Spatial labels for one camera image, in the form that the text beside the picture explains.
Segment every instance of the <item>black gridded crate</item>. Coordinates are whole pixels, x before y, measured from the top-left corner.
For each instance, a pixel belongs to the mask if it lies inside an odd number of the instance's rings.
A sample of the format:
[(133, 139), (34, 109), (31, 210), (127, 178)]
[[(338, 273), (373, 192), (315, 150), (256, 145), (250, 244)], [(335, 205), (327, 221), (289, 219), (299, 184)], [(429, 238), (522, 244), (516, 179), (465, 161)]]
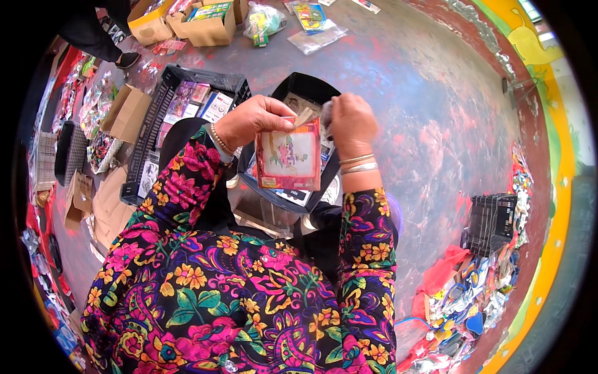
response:
[(176, 90), (183, 81), (208, 83), (212, 89), (228, 94), (233, 98), (233, 105), (230, 110), (251, 97), (249, 84), (244, 75), (220, 74), (211, 71), (181, 68), (179, 65), (172, 63), (166, 65), (158, 89), (152, 98), (148, 111), (145, 114), (144, 122), (139, 129), (139, 136), (137, 137), (133, 154), (129, 160), (127, 181), (120, 189), (120, 199), (128, 205), (139, 206), (144, 200), (137, 195), (141, 175), (143, 174), (144, 162), (149, 152), (155, 151), (160, 125), (164, 121), (166, 110)]
[(493, 194), (471, 198), (469, 251), (483, 257), (510, 242), (513, 237), (516, 194)]

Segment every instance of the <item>woman's right hand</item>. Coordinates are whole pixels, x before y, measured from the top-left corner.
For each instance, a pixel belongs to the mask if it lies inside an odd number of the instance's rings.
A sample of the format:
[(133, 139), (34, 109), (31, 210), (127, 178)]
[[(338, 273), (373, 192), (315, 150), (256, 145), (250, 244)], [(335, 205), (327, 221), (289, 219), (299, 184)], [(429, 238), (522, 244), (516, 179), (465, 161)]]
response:
[(344, 93), (332, 98), (331, 131), (340, 159), (348, 160), (372, 153), (378, 122), (363, 98)]

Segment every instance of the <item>silver bangle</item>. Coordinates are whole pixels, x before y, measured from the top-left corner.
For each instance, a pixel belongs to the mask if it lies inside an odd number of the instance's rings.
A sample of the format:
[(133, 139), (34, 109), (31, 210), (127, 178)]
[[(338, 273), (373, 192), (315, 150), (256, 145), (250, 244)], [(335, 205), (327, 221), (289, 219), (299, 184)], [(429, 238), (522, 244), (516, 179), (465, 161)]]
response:
[(348, 173), (357, 173), (358, 171), (368, 171), (368, 170), (377, 170), (378, 163), (377, 162), (368, 162), (364, 163), (363, 165), (354, 166), (349, 169), (341, 170), (341, 175), (348, 174)]

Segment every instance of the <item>painted wall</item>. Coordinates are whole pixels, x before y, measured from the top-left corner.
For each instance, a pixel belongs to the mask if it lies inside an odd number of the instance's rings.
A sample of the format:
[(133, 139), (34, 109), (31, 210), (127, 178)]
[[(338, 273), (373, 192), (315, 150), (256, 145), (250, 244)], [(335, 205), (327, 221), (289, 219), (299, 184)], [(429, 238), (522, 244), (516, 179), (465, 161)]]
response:
[(482, 373), (497, 372), (517, 349), (542, 308), (558, 270), (570, 213), (570, 181), (595, 166), (595, 146), (585, 104), (556, 39), (541, 42), (516, 0), (472, 0), (507, 37), (538, 89), (550, 150), (550, 228), (532, 283), (497, 353)]

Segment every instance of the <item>bracelet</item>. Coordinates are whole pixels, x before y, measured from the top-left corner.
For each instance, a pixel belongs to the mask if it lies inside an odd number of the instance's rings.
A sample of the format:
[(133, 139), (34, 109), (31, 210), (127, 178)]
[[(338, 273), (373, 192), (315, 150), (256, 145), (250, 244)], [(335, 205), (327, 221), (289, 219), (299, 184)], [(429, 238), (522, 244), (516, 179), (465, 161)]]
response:
[(216, 140), (216, 142), (218, 143), (218, 145), (220, 146), (220, 148), (222, 148), (223, 151), (225, 151), (228, 154), (233, 154), (234, 151), (231, 151), (230, 148), (228, 148), (224, 142), (220, 139), (220, 136), (218, 136), (218, 134), (216, 133), (216, 130), (214, 130), (214, 124), (211, 123), (210, 124), (210, 133), (212, 134), (212, 136), (214, 137), (214, 139)]
[(349, 169), (341, 170), (341, 175), (348, 174), (348, 173), (357, 173), (358, 171), (368, 171), (368, 170), (378, 170), (378, 163), (377, 162), (368, 162), (364, 163), (363, 165), (354, 166)]
[(349, 160), (340, 160), (338, 163), (339, 163), (340, 165), (344, 165), (344, 164), (346, 164), (346, 163), (352, 163), (352, 162), (357, 162), (357, 161), (361, 161), (361, 160), (367, 160), (367, 159), (369, 159), (370, 157), (374, 157), (374, 154), (373, 154), (373, 153), (370, 153), (370, 154), (366, 154), (365, 156), (356, 157), (356, 158), (354, 158), (354, 159), (349, 159)]

